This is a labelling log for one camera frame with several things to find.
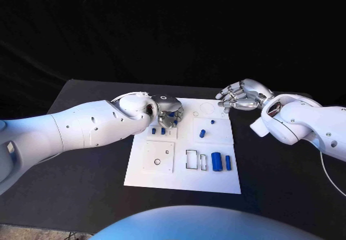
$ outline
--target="blue battery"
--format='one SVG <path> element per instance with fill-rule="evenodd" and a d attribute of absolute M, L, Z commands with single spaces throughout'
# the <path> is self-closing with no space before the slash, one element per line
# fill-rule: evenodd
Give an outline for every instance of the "blue battery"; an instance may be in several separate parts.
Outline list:
<path fill-rule="evenodd" d="M 199 137 L 204 138 L 204 137 L 205 137 L 205 134 L 207 134 L 207 130 L 202 129 L 201 134 L 199 134 Z"/>
<path fill-rule="evenodd" d="M 225 156 L 225 168 L 228 171 L 231 171 L 231 157 L 230 156 Z"/>
<path fill-rule="evenodd" d="M 214 152 L 211 154 L 211 162 L 212 162 L 212 170 L 215 172 L 222 171 L 222 154 L 220 152 Z"/>

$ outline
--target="black tabletop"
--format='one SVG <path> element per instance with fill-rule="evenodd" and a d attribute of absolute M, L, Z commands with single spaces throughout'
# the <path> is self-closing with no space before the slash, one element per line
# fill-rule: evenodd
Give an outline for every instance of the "black tabletop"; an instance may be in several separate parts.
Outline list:
<path fill-rule="evenodd" d="M 68 81 L 49 113 L 129 92 L 214 99 L 220 89 L 96 81 Z M 325 175 L 320 152 L 302 140 L 293 146 L 250 124 L 260 110 L 230 113 L 241 195 L 124 186 L 133 136 L 113 144 L 64 152 L 32 167 L 0 196 L 0 223 L 96 233 L 146 210 L 204 205 L 276 219 L 326 239 L 346 237 L 346 197 Z M 325 156 L 329 175 L 346 191 L 346 162 Z"/>

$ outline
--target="white board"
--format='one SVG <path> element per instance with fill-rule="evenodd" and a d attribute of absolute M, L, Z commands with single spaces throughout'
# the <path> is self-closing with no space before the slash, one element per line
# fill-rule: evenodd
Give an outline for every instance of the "white board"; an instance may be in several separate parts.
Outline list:
<path fill-rule="evenodd" d="M 170 136 L 152 135 L 153 126 L 159 126 L 158 121 L 153 122 L 142 134 L 134 136 L 124 185 L 241 194 L 230 116 L 224 113 L 224 109 L 218 107 L 218 100 L 179 98 L 179 101 L 182 102 L 185 112 L 182 122 L 178 123 L 178 132 L 172 132 L 176 137 L 172 137 L 172 133 Z M 195 132 L 198 132 L 195 128 L 199 129 L 201 127 L 211 127 L 208 130 L 209 138 L 208 134 L 204 137 L 207 142 L 195 137 Z M 146 154 L 147 141 L 175 143 L 172 172 L 145 171 L 143 165 L 149 158 Z M 198 169 L 186 168 L 186 150 L 196 150 Z M 224 171 L 214 171 L 214 152 L 221 153 Z M 227 171 L 227 155 L 231 156 L 231 171 Z M 202 164 L 205 163 L 207 170 L 202 170 Z"/>

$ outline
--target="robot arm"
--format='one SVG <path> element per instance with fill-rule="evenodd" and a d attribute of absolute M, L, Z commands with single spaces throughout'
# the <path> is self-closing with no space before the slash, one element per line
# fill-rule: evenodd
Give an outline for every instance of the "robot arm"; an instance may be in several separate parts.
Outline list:
<path fill-rule="evenodd" d="M 217 99 L 225 113 L 231 108 L 261 109 L 261 117 L 250 125 L 260 137 L 271 133 L 289 145 L 305 139 L 325 154 L 346 161 L 346 108 L 323 107 L 294 94 L 276 95 L 253 79 L 230 85 Z"/>
<path fill-rule="evenodd" d="M 49 115 L 0 120 L 0 194 L 42 160 L 142 133 L 156 117 L 163 128 L 175 127 L 183 117 L 182 103 L 168 95 L 136 92 Z"/>

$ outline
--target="white cable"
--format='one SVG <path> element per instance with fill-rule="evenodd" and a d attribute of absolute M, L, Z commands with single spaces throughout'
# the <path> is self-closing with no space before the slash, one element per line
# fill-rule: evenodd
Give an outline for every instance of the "white cable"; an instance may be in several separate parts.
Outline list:
<path fill-rule="evenodd" d="M 42 164 L 45 161 L 51 160 L 52 158 L 55 158 L 58 155 L 61 155 L 62 153 L 55 154 L 52 157 L 49 157 L 48 159 L 44 159 L 42 161 L 39 161 L 35 165 Z"/>
<path fill-rule="evenodd" d="M 342 191 L 342 190 L 339 189 L 339 187 L 336 186 L 336 184 L 335 184 L 335 182 L 332 181 L 331 176 L 329 176 L 329 174 L 328 174 L 328 170 L 326 170 L 326 168 L 325 168 L 325 163 L 323 163 L 323 152 L 320 151 L 319 153 L 320 153 L 320 161 L 322 161 L 322 166 L 323 166 L 323 170 L 325 170 L 328 179 L 329 179 L 329 181 L 332 182 L 332 184 L 333 184 L 335 188 L 338 189 L 338 191 L 339 191 L 339 192 L 342 193 L 342 195 L 346 197 L 346 194 L 343 193 L 343 191 Z"/>
<path fill-rule="evenodd" d="M 117 101 L 119 99 L 121 99 L 124 96 L 132 95 L 132 94 L 142 94 L 142 95 L 145 95 L 145 96 L 149 95 L 149 93 L 145 92 L 145 91 L 134 91 L 134 92 L 130 92 L 130 93 L 127 93 L 127 94 L 123 94 L 123 95 L 117 96 L 110 102 L 111 102 L 111 103 L 116 102 L 116 101 Z"/>

